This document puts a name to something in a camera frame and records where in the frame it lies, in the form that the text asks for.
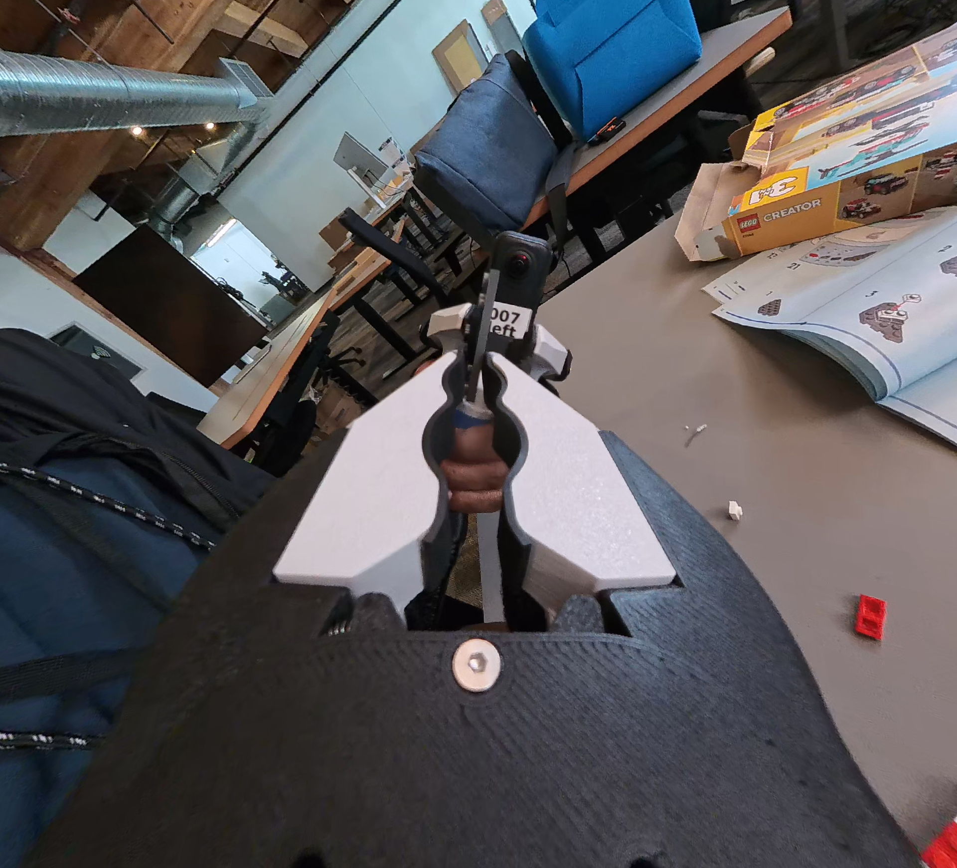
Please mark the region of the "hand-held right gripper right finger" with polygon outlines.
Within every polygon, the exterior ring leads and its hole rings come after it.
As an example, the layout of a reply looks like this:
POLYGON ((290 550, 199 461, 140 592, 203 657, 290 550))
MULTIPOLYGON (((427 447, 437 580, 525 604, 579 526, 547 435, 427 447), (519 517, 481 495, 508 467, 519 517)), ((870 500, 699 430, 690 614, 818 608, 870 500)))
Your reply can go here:
POLYGON ((514 631, 544 631, 574 596, 671 585, 676 569, 602 431, 504 355, 483 365, 508 468, 497 528, 514 631))

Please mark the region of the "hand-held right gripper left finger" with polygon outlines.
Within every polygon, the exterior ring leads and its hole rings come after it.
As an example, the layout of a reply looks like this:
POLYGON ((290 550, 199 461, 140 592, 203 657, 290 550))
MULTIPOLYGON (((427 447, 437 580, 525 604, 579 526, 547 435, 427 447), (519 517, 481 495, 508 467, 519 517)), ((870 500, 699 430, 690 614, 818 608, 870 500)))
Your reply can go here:
POLYGON ((281 584, 388 597, 408 622, 439 622, 468 523, 442 462, 465 390, 451 351, 356 419, 273 568, 281 584))

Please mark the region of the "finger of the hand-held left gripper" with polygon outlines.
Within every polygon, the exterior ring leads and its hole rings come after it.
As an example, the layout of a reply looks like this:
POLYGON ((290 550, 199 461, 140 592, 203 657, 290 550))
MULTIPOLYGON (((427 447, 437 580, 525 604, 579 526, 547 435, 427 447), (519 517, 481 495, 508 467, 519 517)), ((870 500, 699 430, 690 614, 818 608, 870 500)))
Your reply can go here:
POLYGON ((571 368, 571 353, 544 326, 534 324, 531 378, 538 383, 562 382, 571 368))
POLYGON ((437 310, 428 322, 428 343, 441 354, 460 352, 467 343, 472 305, 455 305, 437 310))

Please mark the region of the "grey desk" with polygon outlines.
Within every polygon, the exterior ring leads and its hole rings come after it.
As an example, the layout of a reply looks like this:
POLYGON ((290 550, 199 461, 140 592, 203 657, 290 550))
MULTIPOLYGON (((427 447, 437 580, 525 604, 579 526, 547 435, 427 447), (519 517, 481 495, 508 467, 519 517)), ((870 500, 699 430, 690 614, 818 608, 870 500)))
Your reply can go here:
POLYGON ((702 288, 742 262, 689 263, 675 226, 543 305, 573 356, 560 395, 745 560, 858 766, 925 850, 955 816, 955 449, 821 352, 716 318, 702 288), (855 634, 861 594, 887 603, 880 642, 855 634))

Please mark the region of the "person's left hand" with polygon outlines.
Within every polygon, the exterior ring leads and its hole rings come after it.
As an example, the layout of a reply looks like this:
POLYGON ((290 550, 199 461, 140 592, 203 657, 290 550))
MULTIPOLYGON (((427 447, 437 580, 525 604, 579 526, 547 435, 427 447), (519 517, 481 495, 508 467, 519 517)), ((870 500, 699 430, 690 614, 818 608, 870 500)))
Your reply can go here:
POLYGON ((452 454, 441 462, 450 512, 482 515, 500 512, 510 467, 496 453, 491 422, 456 429, 452 454))

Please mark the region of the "black office chair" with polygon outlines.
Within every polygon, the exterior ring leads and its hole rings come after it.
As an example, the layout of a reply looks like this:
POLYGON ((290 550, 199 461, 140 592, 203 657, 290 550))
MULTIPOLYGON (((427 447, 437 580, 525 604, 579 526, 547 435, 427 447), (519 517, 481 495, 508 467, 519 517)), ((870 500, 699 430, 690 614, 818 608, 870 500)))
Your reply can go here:
POLYGON ((281 478, 298 462, 313 434, 318 405, 307 391, 316 375, 348 375, 341 368, 341 354, 329 352, 340 323, 335 313, 323 316, 247 440, 253 454, 252 465, 273 477, 281 478))
POLYGON ((440 308, 449 308, 461 303, 439 282, 436 274, 423 258, 413 253, 405 244, 392 240, 379 231, 351 208, 345 209, 339 216, 341 225, 354 239, 374 250, 389 261, 390 266, 404 272, 419 288, 426 288, 436 299, 440 308))

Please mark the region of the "dark blue backpack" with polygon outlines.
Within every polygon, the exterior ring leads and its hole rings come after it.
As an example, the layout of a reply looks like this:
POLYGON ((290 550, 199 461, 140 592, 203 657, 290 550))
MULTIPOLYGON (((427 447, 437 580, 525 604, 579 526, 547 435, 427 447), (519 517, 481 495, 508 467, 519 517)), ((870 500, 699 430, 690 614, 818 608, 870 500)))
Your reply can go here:
POLYGON ((564 122, 526 59, 497 54, 414 154, 417 190, 489 250, 518 231, 568 144, 564 122))

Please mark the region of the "long wooden table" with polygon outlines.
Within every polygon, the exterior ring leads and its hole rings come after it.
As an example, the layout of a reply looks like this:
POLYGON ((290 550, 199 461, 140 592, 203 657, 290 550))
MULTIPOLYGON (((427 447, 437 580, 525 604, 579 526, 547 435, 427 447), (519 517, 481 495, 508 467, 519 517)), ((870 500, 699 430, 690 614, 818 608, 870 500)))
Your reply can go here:
POLYGON ((320 324, 337 310, 353 307, 405 362, 412 362, 418 351, 364 298, 365 291, 377 277, 391 268, 394 264, 386 256, 365 248, 356 266, 334 283, 324 297, 310 302, 268 335, 265 348, 236 376, 230 388, 199 422, 198 430, 224 448, 241 443, 265 416, 320 324))

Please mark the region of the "thin instruction booklet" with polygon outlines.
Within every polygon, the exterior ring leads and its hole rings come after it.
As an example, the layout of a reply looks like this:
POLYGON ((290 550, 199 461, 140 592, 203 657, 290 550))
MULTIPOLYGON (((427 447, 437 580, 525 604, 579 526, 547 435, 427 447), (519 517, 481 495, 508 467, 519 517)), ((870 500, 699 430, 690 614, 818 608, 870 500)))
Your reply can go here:
POLYGON ((710 295, 718 304, 728 304, 748 292, 748 289, 753 286, 755 273, 756 271, 749 271, 748 266, 743 264, 715 278, 702 288, 702 291, 710 295))

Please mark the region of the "white computer monitor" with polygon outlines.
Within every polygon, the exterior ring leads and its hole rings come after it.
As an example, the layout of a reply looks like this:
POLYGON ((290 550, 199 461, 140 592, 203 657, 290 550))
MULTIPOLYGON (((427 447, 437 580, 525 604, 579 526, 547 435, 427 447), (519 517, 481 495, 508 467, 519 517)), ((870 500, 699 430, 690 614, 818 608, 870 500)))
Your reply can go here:
POLYGON ((377 157, 349 132, 342 134, 333 161, 365 193, 366 198, 380 209, 389 207, 402 189, 401 173, 377 157))

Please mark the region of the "blue felt bag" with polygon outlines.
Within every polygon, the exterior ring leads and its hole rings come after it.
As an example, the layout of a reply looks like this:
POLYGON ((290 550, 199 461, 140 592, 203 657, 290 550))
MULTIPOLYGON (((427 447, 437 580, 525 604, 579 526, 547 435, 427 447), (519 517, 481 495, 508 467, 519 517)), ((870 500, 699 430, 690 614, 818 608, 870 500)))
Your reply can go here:
POLYGON ((524 53, 582 141, 701 57, 689 0, 536 0, 535 12, 524 53))

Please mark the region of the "dark flat screen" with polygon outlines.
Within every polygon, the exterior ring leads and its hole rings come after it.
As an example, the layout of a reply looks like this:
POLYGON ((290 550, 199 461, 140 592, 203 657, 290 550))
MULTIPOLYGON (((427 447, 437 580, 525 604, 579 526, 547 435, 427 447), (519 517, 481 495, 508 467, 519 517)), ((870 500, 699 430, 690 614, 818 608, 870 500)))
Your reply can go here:
POLYGON ((267 333, 146 225, 75 276, 74 284, 204 387, 267 333))

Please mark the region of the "grey table wooden edge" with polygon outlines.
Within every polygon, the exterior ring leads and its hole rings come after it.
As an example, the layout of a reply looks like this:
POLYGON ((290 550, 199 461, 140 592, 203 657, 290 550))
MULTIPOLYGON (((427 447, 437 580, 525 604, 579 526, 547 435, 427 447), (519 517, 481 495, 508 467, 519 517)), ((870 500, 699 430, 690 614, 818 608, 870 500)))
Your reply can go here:
POLYGON ((713 86, 742 68, 793 24, 791 10, 781 7, 710 30, 701 39, 700 60, 679 73, 648 99, 624 115, 625 126, 610 141, 585 146, 573 159, 568 195, 578 192, 628 151, 691 107, 713 86))

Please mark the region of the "person's dark jacket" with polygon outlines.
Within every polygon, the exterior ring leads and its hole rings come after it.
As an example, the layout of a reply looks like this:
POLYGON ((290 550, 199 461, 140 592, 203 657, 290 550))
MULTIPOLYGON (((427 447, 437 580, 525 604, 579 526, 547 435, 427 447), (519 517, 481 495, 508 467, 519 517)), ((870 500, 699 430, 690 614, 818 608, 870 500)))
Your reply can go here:
POLYGON ((113 730, 188 580, 275 477, 103 360, 1 333, 1 861, 113 730))

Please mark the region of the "open instruction booklet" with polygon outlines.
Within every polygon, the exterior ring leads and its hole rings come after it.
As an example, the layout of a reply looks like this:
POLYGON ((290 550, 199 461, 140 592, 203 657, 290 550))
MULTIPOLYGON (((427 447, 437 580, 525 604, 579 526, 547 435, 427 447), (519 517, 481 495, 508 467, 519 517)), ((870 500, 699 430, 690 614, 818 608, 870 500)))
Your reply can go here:
POLYGON ((748 292, 714 314, 839 363, 881 407, 956 443, 956 208, 746 259, 748 292))

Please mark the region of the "printed cardboard toy box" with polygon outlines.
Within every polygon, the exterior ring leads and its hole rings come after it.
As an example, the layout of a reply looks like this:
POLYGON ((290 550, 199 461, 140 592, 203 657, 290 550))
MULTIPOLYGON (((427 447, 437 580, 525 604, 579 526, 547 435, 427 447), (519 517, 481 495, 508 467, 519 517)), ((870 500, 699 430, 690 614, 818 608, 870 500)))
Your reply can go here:
POLYGON ((700 167, 675 239, 736 259, 955 203, 956 26, 760 114, 700 167))

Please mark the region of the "red white toy plane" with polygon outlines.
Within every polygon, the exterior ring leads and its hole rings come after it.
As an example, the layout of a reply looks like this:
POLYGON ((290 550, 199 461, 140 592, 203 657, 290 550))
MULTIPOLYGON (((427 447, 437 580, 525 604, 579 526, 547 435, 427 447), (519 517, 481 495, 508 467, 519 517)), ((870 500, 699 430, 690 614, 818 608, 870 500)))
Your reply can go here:
POLYGON ((925 867, 957 867, 957 822, 954 817, 921 855, 925 867))

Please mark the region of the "silver air duct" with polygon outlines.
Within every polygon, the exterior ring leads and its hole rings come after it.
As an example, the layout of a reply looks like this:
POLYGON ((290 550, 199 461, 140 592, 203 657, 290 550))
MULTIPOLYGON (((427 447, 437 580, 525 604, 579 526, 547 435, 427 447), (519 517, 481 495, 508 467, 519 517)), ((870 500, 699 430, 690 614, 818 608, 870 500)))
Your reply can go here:
POLYGON ((243 61, 215 77, 2 52, 2 139, 18 141, 2 192, 2 240, 40 248, 116 152, 117 132, 257 121, 273 93, 243 61))

